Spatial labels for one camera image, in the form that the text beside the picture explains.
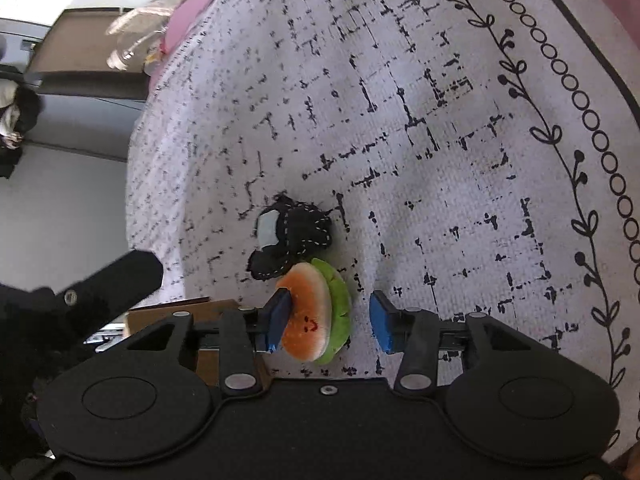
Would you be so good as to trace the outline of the black stitched fabric pouch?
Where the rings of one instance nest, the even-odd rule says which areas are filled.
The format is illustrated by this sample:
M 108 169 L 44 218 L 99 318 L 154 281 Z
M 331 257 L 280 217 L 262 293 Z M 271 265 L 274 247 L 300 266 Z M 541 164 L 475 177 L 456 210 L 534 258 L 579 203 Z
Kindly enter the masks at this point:
M 268 281 L 329 248 L 332 220 L 315 204 L 280 193 L 258 214 L 255 236 L 257 247 L 248 257 L 246 270 L 254 280 Z

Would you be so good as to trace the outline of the brown cardboard box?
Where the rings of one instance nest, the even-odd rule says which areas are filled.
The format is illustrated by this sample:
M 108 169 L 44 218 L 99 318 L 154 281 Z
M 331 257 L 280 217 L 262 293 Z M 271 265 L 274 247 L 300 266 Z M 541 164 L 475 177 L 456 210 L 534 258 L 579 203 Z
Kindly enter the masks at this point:
M 191 346 L 198 346 L 198 359 L 193 362 L 195 373 L 209 387 L 218 387 L 219 321 L 224 312 L 240 311 L 245 314 L 252 313 L 254 308 L 243 307 L 233 299 L 210 300 L 204 297 L 132 309 L 126 314 L 125 336 L 129 337 L 139 333 L 156 322 L 170 318 L 175 313 L 182 311 L 190 313 L 193 318 L 195 335 L 191 336 Z M 253 313 L 245 318 L 250 342 L 255 342 L 259 338 L 254 334 L 258 318 L 259 315 Z

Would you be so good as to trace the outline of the pile of clothes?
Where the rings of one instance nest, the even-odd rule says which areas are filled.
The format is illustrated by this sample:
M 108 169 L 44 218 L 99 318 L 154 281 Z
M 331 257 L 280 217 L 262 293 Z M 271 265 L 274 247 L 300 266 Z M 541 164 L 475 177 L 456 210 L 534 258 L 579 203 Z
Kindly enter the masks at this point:
M 0 174 L 9 179 L 23 155 L 25 136 L 37 125 L 42 99 L 25 84 L 23 74 L 14 66 L 1 65 L 1 162 Z

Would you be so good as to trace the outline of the orange green burger plush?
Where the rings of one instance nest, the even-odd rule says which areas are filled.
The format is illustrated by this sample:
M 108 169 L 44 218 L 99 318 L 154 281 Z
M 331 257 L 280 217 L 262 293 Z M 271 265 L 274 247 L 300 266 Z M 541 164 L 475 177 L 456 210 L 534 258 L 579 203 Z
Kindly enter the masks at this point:
M 331 362 L 350 337 L 350 299 L 341 274 L 319 258 L 294 264 L 277 288 L 292 298 L 282 347 L 300 362 Z

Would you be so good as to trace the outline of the clear plastic bottle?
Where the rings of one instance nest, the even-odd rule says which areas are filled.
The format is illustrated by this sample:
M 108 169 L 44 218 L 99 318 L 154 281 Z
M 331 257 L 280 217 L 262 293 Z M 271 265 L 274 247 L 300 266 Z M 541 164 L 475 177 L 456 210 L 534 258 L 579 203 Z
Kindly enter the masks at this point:
M 141 72 L 149 50 L 158 45 L 164 32 L 163 28 L 150 32 L 121 32 L 116 47 L 106 59 L 107 66 L 119 72 Z

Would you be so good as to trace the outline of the pink blanket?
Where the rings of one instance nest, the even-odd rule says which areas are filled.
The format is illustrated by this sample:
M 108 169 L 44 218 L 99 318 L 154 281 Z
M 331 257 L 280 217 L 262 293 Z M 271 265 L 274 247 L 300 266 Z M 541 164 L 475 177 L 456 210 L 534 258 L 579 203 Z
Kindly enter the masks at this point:
M 183 3 L 171 15 L 166 32 L 160 40 L 160 64 L 158 64 L 150 76 L 150 89 L 153 89 L 160 79 L 168 58 L 177 50 L 180 44 L 186 40 L 190 30 L 195 25 L 198 17 L 209 7 L 214 0 L 184 0 Z

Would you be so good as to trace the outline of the white black patterned bedspread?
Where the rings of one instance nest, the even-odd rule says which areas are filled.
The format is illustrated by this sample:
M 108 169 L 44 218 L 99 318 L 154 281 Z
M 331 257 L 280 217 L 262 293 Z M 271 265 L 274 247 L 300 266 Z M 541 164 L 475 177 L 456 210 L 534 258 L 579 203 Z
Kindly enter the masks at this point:
M 639 435 L 639 52 L 601 0 L 214 0 L 131 137 L 130 246 L 155 298 L 262 304 L 247 272 L 277 194 L 332 220 L 352 295 L 327 366 L 390 377 L 368 298 L 489 314 L 614 388 Z

